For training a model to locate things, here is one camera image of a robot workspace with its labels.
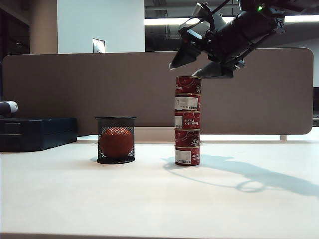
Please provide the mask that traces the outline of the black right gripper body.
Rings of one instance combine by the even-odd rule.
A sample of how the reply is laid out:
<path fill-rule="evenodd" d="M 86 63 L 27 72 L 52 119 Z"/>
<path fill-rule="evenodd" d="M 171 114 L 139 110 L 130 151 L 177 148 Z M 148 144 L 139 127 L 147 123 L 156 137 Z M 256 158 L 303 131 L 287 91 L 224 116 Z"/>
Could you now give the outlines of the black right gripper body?
<path fill-rule="evenodd" d="M 284 32 L 285 16 L 274 9 L 243 11 L 232 21 L 208 30 L 202 39 L 208 59 L 221 67 L 236 70 L 244 66 L 243 58 L 271 35 Z"/>

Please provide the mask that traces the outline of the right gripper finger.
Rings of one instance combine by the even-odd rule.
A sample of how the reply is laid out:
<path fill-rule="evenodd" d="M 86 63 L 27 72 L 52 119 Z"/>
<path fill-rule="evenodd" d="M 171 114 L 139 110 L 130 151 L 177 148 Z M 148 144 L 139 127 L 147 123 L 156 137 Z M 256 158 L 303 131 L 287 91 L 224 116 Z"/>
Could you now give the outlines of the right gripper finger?
<path fill-rule="evenodd" d="M 190 41 L 183 40 L 181 46 L 169 64 L 169 69 L 175 69 L 191 62 L 194 62 L 201 54 L 201 51 L 194 47 Z"/>
<path fill-rule="evenodd" d="M 202 79 L 212 79 L 212 78 L 233 78 L 233 71 L 227 67 L 222 66 L 219 63 L 211 62 L 205 67 L 196 70 L 192 76 L 200 77 Z"/>

